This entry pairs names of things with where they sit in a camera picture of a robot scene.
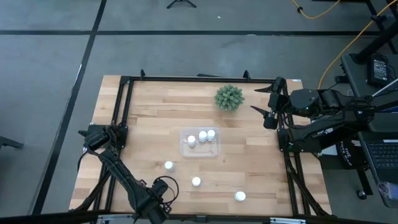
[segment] wooden tabletop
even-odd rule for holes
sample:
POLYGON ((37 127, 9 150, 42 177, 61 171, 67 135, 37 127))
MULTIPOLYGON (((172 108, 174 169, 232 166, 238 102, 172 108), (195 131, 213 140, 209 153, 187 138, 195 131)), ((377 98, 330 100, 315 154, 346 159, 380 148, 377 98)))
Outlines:
MULTIPOLYGON (((120 76, 104 76, 93 115, 95 124, 111 121, 120 76)), ((288 89, 302 88, 300 80, 287 80, 288 89)), ((235 112, 220 111, 214 104, 216 91, 227 83, 135 81, 127 125, 129 134, 121 159, 136 179, 151 184, 161 175, 174 177, 180 195, 172 204, 173 214, 205 215, 292 215, 284 159, 275 131, 262 127, 262 115, 250 105, 268 109, 269 94, 255 92, 265 84, 234 83, 243 89, 244 104, 235 112), (187 127, 217 127, 221 153, 211 158, 187 158, 180 153, 180 130, 187 127), (168 173, 165 161, 173 161, 168 173), (193 187, 192 178, 201 178, 193 187), (234 193, 243 191, 246 200, 237 202, 234 193)), ((124 88, 122 102, 127 92, 124 88)), ((295 124, 306 124, 295 117, 295 124)), ((330 213, 330 205, 319 161, 301 153, 306 185, 318 203, 330 213)), ((98 182, 101 163, 95 156, 83 158, 70 208, 82 203, 98 182)), ((167 181, 171 188, 175 185, 167 181)), ((103 191, 100 208, 108 187, 103 191)), ((298 207, 302 201, 296 186, 298 207)), ((171 191, 164 195, 172 198, 171 191)), ((117 182, 111 210, 132 212, 127 193, 117 182)))

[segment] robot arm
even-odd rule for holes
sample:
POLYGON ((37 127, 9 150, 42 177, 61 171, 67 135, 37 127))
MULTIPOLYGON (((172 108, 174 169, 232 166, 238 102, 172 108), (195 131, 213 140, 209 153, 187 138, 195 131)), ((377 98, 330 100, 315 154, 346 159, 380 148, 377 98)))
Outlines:
POLYGON ((163 223, 171 211, 170 204, 163 203, 162 199, 168 185, 163 180, 156 179, 152 187, 148 188, 143 180, 134 178, 115 150, 118 128, 118 126, 112 124, 93 132, 86 136, 84 146, 87 147, 88 153, 98 156, 110 173, 124 187, 136 217, 148 217, 152 224, 163 223), (96 150, 101 146, 105 147, 105 151, 98 154, 96 150))
POLYGON ((278 77, 268 88, 255 90, 270 93, 268 107, 270 112, 252 106, 264 116, 264 127, 277 129, 277 125, 289 129, 281 131, 285 140, 289 142, 290 151, 318 152, 331 146, 337 141, 356 134, 358 131, 368 130, 368 123, 375 113, 398 105, 398 92, 378 97, 345 96, 336 90, 295 90, 289 96, 283 78, 278 77), (287 124, 286 118, 296 115, 317 121, 305 126, 287 124), (332 133, 325 130, 333 128, 332 133))

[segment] transparent tray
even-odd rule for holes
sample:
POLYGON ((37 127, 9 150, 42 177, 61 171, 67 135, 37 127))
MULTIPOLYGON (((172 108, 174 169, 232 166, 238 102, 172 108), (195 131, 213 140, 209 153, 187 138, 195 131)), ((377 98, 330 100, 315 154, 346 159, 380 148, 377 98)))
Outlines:
POLYGON ((221 152, 220 130, 216 127, 184 128, 180 133, 180 152, 185 157, 216 157, 221 152), (216 133, 212 141, 199 141, 199 132, 214 130, 216 133), (197 143, 191 147, 188 145, 188 137, 194 136, 197 143))

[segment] white bottle cap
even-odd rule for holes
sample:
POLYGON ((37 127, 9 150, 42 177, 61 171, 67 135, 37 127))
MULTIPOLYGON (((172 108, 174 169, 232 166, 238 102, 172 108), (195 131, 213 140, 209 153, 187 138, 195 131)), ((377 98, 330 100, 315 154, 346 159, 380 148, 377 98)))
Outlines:
POLYGON ((235 193, 235 200, 242 202, 246 199, 246 194, 244 192, 236 192, 235 193))
POLYGON ((200 185, 200 178, 199 177, 194 177, 192 179, 192 185, 194 185, 195 187, 198 187, 200 185))
POLYGON ((199 133, 199 141, 205 142, 207 140, 207 133, 206 131, 201 131, 199 133))
POLYGON ((188 145, 189 145, 189 146, 195 146, 196 143, 197 143, 197 142, 196 142, 196 139, 195 139, 194 136, 189 136, 189 137, 188 137, 188 145))
POLYGON ((167 161, 164 163, 164 167, 168 170, 168 171, 172 171, 174 168, 174 163, 172 161, 167 161))
POLYGON ((215 137, 215 136, 216 136, 216 132, 215 132, 215 131, 209 130, 209 131, 207 132, 207 140, 208 140, 208 141, 214 140, 214 137, 215 137))

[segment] potted plant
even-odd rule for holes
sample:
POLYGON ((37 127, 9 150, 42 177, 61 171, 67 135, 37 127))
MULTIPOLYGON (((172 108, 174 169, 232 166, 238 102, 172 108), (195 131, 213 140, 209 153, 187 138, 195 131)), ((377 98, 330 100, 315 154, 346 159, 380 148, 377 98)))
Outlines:
POLYGON ((224 111, 235 111, 244 101, 242 89, 232 85, 225 85, 217 90, 214 99, 216 105, 224 111))

